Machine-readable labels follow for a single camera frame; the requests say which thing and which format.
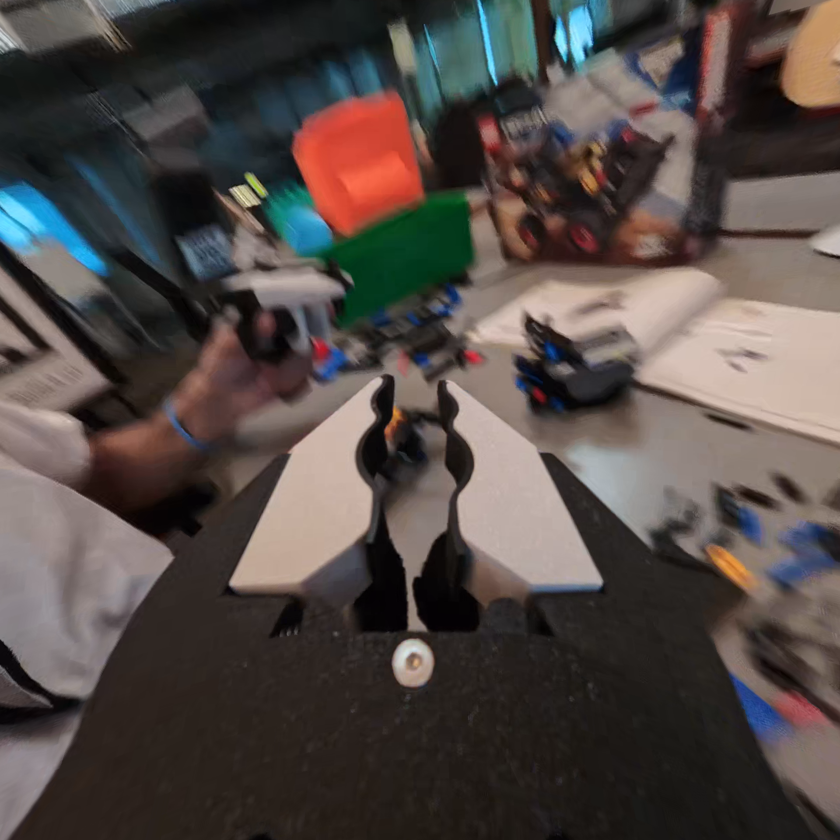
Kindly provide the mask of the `lego set box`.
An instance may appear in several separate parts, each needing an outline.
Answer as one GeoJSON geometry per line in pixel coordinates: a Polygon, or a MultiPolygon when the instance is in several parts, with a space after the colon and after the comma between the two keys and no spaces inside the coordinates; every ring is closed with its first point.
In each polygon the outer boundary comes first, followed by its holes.
{"type": "Polygon", "coordinates": [[[725,122],[697,106],[697,68],[657,85],[614,57],[539,89],[507,82],[479,118],[490,217],[522,262],[671,267],[718,234],[725,122]]]}

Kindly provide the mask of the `person's left hand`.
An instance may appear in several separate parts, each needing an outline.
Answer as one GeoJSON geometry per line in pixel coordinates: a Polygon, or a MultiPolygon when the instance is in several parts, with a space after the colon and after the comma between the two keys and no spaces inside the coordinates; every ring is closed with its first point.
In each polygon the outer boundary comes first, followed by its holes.
{"type": "Polygon", "coordinates": [[[171,409],[195,441],[215,445],[274,401],[297,399],[308,390],[311,371],[310,350],[279,362],[252,359],[235,325],[216,318],[196,365],[170,397],[171,409]]]}

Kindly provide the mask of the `orange block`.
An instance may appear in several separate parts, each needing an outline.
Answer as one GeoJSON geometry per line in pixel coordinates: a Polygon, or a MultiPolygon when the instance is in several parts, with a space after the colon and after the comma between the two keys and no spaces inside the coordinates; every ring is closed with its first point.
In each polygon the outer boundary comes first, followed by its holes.
{"type": "Polygon", "coordinates": [[[393,90],[305,118],[291,152],[316,210],[342,237],[425,200],[411,125],[393,90]]]}

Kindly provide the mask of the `pile of small lego pins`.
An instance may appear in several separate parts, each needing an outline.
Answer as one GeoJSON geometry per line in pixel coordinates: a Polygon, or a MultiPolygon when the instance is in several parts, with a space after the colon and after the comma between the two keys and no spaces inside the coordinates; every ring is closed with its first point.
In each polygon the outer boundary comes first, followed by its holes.
{"type": "Polygon", "coordinates": [[[660,560],[721,584],[734,606],[721,632],[755,668],[780,680],[838,681],[838,517],[812,503],[801,484],[779,472],[770,489],[713,481],[703,498],[672,486],[647,536],[660,560]],[[757,579],[741,591],[709,563],[704,548],[728,549],[757,579]]]}

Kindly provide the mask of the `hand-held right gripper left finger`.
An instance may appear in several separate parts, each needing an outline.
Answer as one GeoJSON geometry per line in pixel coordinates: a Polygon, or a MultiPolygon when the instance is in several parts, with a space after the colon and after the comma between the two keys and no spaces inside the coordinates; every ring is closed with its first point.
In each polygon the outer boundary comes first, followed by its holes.
{"type": "Polygon", "coordinates": [[[406,573],[384,504],[394,395],[394,378],[376,376],[292,447],[233,593],[348,608],[365,632],[406,629],[406,573]]]}

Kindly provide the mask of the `white printed board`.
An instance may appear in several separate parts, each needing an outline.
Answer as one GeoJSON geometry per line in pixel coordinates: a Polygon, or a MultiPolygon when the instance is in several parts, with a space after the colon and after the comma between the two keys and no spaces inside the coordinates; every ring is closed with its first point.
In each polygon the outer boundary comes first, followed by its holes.
{"type": "Polygon", "coordinates": [[[81,308],[99,278],[59,245],[1,251],[2,400],[68,412],[122,384],[81,308]]]}

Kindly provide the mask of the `person's white clothing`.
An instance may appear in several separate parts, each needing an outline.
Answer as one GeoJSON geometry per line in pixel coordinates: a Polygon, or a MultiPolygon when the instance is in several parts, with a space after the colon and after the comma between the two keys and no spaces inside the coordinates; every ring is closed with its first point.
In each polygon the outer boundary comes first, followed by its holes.
{"type": "Polygon", "coordinates": [[[54,775],[86,701],[172,552],[81,494],[65,413],[1,405],[1,837],[54,775]]]}

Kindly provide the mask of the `small orange lego beam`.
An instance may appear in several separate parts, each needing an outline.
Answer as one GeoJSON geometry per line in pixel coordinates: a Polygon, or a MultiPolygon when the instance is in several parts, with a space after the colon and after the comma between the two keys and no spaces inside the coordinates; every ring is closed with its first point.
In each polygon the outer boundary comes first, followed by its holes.
{"type": "Polygon", "coordinates": [[[726,580],[743,592],[750,592],[757,584],[755,575],[728,549],[709,542],[704,548],[710,565],[726,580]]]}

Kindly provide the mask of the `person's left forearm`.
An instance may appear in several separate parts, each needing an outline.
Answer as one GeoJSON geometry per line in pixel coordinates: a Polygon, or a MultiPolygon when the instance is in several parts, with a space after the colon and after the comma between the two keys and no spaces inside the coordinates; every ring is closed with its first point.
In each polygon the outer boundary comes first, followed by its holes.
{"type": "Polygon", "coordinates": [[[125,518],[187,488],[209,458],[165,408],[135,423],[89,437],[82,496],[125,518]]]}

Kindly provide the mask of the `grey and black lego assembly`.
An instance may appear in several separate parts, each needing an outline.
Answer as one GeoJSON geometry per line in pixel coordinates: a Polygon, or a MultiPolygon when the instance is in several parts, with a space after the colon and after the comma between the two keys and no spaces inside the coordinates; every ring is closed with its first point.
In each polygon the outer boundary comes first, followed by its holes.
{"type": "Polygon", "coordinates": [[[523,317],[528,354],[512,356],[514,383],[532,413],[567,413],[621,397],[634,381],[641,357],[624,328],[571,339],[550,321],[523,317]]]}

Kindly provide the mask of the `green box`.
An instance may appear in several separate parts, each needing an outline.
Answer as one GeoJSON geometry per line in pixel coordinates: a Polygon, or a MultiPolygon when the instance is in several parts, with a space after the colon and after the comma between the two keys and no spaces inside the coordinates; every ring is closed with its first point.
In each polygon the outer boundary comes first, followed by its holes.
{"type": "Polygon", "coordinates": [[[347,328],[467,272],[475,257],[468,198],[434,193],[417,208],[333,243],[322,257],[353,281],[338,316],[347,328]]]}

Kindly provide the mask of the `black frame brick assembly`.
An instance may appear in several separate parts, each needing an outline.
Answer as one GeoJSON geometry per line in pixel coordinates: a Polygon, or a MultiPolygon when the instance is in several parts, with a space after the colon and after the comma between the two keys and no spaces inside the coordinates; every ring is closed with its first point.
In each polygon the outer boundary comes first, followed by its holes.
{"type": "Polygon", "coordinates": [[[342,375],[381,371],[391,358],[403,375],[415,366],[427,383],[483,365],[487,357],[471,346],[469,327],[451,326],[464,303],[461,287],[460,281],[437,286],[412,308],[380,310],[338,332],[315,362],[314,380],[326,384],[342,375]]]}

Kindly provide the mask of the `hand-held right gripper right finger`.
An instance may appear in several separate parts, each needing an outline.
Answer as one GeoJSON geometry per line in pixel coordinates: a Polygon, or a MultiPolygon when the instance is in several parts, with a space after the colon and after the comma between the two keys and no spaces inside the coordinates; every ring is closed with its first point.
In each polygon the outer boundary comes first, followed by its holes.
{"type": "Polygon", "coordinates": [[[603,577],[538,448],[451,381],[437,384],[455,488],[413,582],[427,628],[477,628],[492,603],[601,592],[603,577]]]}

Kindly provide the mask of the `blue wristband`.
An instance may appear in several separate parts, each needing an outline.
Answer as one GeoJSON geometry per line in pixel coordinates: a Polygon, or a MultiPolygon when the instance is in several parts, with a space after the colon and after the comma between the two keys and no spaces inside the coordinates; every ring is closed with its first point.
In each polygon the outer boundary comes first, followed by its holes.
{"type": "Polygon", "coordinates": [[[190,449],[203,455],[208,455],[214,451],[214,444],[195,437],[182,423],[181,418],[176,411],[174,399],[172,395],[168,395],[162,405],[161,410],[170,428],[178,438],[190,449]]]}

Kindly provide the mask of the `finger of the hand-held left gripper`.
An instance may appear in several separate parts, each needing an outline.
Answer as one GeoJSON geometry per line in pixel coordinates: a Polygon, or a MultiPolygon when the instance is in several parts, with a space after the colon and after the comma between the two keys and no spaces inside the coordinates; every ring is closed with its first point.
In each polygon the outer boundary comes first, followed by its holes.
{"type": "Polygon", "coordinates": [[[224,293],[237,301],[254,299],[265,310],[315,307],[343,300],[354,289],[341,269],[274,269],[241,272],[224,280],[224,293]]]}

